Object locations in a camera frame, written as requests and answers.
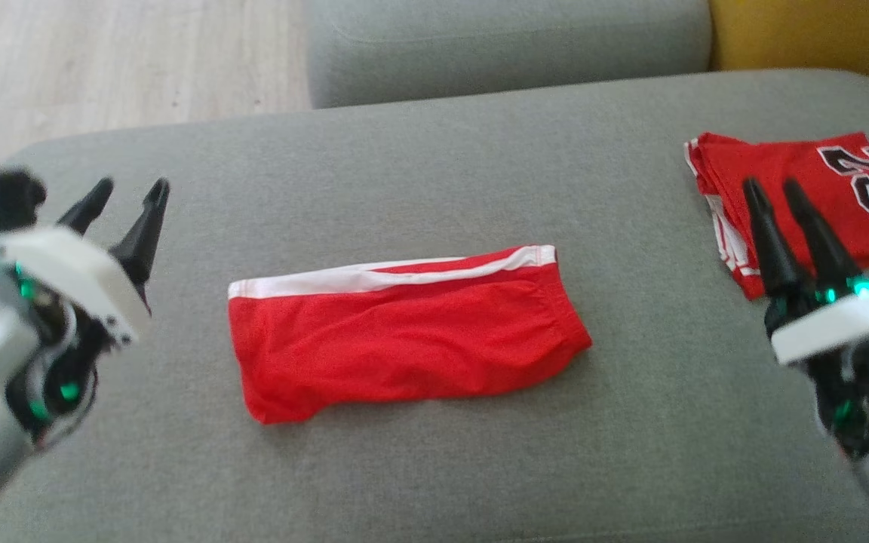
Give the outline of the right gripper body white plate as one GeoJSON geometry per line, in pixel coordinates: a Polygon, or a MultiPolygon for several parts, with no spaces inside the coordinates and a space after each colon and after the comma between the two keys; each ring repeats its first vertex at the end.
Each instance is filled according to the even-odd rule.
{"type": "Polygon", "coordinates": [[[812,384],[818,422],[851,458],[869,454],[869,287],[784,324],[770,336],[777,362],[812,384]]]}

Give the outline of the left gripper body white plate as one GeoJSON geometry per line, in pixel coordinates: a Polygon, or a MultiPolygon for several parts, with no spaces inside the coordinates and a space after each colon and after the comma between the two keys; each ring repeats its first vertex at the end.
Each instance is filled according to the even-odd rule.
{"type": "Polygon", "coordinates": [[[152,329],[145,289],[69,228],[0,233],[0,446],[44,446],[85,416],[97,358],[152,329]]]}

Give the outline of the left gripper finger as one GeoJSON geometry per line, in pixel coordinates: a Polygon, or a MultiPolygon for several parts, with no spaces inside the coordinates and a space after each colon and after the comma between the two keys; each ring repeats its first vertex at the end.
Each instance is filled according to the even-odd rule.
{"type": "Polygon", "coordinates": [[[108,252],[137,289],[144,289],[154,268],[160,233],[171,193],[168,179],[157,179],[143,199],[143,209],[127,234],[108,252]]]}
{"type": "Polygon", "coordinates": [[[94,220],[99,219],[114,189],[114,181],[105,176],[79,201],[57,220],[57,225],[84,236],[94,220]]]}

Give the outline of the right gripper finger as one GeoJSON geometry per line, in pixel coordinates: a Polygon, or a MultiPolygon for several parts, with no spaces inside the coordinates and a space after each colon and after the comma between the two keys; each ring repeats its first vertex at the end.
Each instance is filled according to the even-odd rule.
{"type": "Polygon", "coordinates": [[[803,232],[819,286],[849,286],[861,269],[830,223],[824,219],[794,178],[783,183],[790,213],[803,232]]]}
{"type": "Polygon", "coordinates": [[[791,241],[778,224],[768,193],[755,176],[745,178],[742,190],[751,218],[753,250],[763,291],[769,298],[807,299],[809,269],[797,257],[791,241]]]}

